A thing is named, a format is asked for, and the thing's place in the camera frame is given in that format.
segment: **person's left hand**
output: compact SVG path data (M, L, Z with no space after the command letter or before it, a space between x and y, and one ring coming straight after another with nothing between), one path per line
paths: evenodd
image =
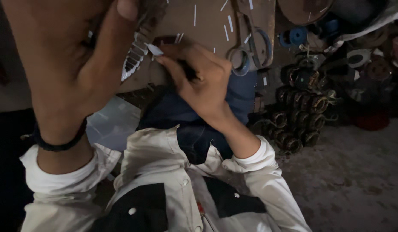
M137 26L138 0L2 0L31 88L41 137L71 141L121 82ZM96 48L83 45L106 12Z

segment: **black wristband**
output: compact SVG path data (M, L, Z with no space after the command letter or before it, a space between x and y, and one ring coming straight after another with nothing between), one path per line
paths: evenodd
M75 135L74 139L64 145L51 145L46 143L41 138L41 133L40 129L38 128L38 124L35 124L32 137L34 138L35 142L46 151L55 151L55 152L67 151L68 149L74 147L81 140L81 137L83 137L84 133L86 132L86 127L87 127L87 118L83 120L83 123L78 129L78 132Z

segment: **hand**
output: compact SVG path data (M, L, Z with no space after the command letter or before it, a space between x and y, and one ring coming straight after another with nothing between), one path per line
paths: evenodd
M232 115L225 101L232 64L201 45L162 45L164 55L157 61L171 74L177 92L209 125L218 125ZM184 60L196 71L197 79L188 81L177 60Z
M137 26L137 0L2 0L31 88L42 138L71 141L121 83ZM96 48L83 45L106 13Z

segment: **snap button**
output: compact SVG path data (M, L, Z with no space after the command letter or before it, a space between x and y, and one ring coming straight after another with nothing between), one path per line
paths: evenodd
M136 213L136 208L131 208L131 209L129 209L129 214L130 215L133 215L133 214L135 214Z

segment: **white sleeve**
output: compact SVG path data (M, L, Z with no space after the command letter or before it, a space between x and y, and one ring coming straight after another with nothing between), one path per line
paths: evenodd
M261 136L259 150L251 157L223 161L228 170L244 173L250 192L259 197L284 232L311 232L275 161L275 151Z
M34 202L26 205L21 232L84 232L101 213L93 204L96 185L114 168L121 153L94 144L94 157L81 169L52 175L37 164L38 146L20 159L26 168L26 182L34 192Z

